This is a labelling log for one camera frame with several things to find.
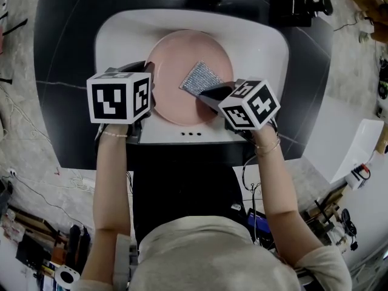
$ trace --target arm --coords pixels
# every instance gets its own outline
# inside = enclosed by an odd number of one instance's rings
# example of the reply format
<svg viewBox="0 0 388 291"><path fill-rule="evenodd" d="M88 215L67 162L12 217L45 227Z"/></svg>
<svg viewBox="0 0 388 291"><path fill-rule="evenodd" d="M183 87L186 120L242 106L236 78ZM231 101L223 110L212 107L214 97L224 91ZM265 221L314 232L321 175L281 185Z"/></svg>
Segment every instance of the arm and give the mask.
<svg viewBox="0 0 388 291"><path fill-rule="evenodd" d="M294 266L309 252L322 247L298 212L295 188L286 170L280 146L269 152L276 133L266 125L255 132L264 211L279 255Z"/></svg>
<svg viewBox="0 0 388 291"><path fill-rule="evenodd" d="M107 132L125 135L127 125L109 125ZM125 138L102 134L98 147L93 198L95 240L82 279L112 284L117 234L130 235Z"/></svg>

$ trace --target gray t-shirt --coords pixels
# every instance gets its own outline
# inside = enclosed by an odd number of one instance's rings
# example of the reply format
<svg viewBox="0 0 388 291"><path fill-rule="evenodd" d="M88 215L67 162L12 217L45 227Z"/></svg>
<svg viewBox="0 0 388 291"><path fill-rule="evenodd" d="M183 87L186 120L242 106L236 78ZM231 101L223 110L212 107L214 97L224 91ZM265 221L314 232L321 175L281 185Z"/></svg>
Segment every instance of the gray t-shirt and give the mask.
<svg viewBox="0 0 388 291"><path fill-rule="evenodd" d="M245 227L220 216L188 216L163 224L143 239L139 250L132 291L299 291L297 269L312 272L324 290L352 289L336 247L310 252L293 269L253 245ZM73 290L111 291L112 286L80 280Z"/></svg>

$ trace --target concrete floor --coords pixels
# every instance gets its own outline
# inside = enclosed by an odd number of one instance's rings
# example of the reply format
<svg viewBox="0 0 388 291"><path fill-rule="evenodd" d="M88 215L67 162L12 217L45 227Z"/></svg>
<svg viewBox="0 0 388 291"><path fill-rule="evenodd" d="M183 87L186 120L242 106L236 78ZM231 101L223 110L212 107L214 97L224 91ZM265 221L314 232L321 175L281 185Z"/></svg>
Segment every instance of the concrete floor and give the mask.
<svg viewBox="0 0 388 291"><path fill-rule="evenodd" d="M335 8L333 16L323 17L333 28L354 22L356 7L351 0L332 1ZM47 131L39 108L33 68L33 26L37 2L10 0L8 4L9 24L16 24L24 18L28 18L28 24L5 38L4 54L0 56L1 76L13 77L14 80L13 85L0 84L0 88L7 92L0 89L0 114L7 130L7 136L0 142L0 175L7 175L8 167L14 168L19 178L43 194L50 204L62 207L72 218L93 231L93 193L80 184L80 178L94 179L95 172L61 169L45 137ZM378 55L373 41L358 43L361 29L373 32L368 23L360 23L335 33L326 95L372 112L376 103ZM301 209L330 189L305 158L289 161L287 167L293 176ZM256 167L247 169L247 183L251 182L258 182ZM47 219L60 230L68 231L74 221L64 212L47 205L20 182L13 180L13 183L12 204Z"/></svg>

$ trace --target pink plate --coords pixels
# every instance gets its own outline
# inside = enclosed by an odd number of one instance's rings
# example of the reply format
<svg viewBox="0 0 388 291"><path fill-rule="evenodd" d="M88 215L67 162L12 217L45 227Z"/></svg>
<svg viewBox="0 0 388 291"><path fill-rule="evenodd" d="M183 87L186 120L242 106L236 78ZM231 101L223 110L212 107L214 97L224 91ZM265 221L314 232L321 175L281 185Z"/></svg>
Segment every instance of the pink plate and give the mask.
<svg viewBox="0 0 388 291"><path fill-rule="evenodd" d="M155 64L155 110L177 125L209 122L216 115L179 86L199 61L225 82L233 81L232 64L225 50L209 35L194 30L173 32L162 38L148 61Z"/></svg>

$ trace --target silver sponge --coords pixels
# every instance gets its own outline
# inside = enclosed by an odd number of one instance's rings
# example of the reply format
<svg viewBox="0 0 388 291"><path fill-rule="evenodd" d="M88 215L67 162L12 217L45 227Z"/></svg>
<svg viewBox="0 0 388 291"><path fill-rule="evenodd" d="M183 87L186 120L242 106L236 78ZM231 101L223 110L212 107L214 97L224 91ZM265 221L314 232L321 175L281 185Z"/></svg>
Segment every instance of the silver sponge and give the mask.
<svg viewBox="0 0 388 291"><path fill-rule="evenodd" d="M198 62L189 75L179 86L195 97L198 97L203 91L217 86L224 81L217 76L203 61Z"/></svg>

